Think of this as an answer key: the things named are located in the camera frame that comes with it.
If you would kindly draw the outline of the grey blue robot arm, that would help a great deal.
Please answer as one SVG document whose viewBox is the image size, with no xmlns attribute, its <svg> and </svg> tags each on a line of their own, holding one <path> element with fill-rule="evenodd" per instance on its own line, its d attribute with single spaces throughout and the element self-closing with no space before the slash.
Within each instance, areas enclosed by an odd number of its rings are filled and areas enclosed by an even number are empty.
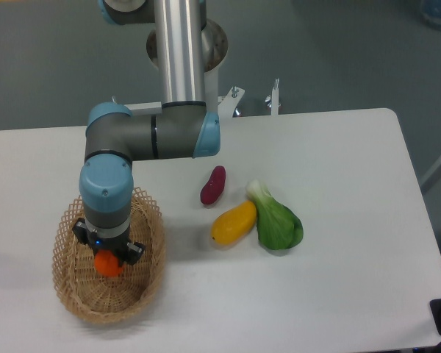
<svg viewBox="0 0 441 353">
<path fill-rule="evenodd" d="M 105 102 L 90 111 L 79 176 L 85 216 L 73 233 L 96 261 L 109 257 L 118 266 L 134 265 L 145 247 L 129 237 L 133 162 L 220 151 L 219 117 L 208 108 L 204 81 L 212 45 L 204 1 L 100 1 L 98 6 L 112 24 L 155 25 L 161 110 L 136 115 L 125 105 Z"/>
</svg>

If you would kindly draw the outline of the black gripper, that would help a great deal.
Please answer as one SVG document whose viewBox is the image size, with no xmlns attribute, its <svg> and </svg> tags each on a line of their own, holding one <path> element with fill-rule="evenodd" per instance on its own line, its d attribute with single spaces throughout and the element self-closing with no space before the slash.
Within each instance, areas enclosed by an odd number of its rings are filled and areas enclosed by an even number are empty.
<svg viewBox="0 0 441 353">
<path fill-rule="evenodd" d="M 130 226 L 115 236 L 108 237 L 98 232 L 96 228 L 90 228 L 84 218 L 77 218 L 72 226 L 78 243 L 88 247 L 93 255 L 100 250 L 109 250 L 118 258 L 118 265 L 135 265 L 146 250 L 146 246 L 139 242 L 131 242 L 129 239 Z"/>
</svg>

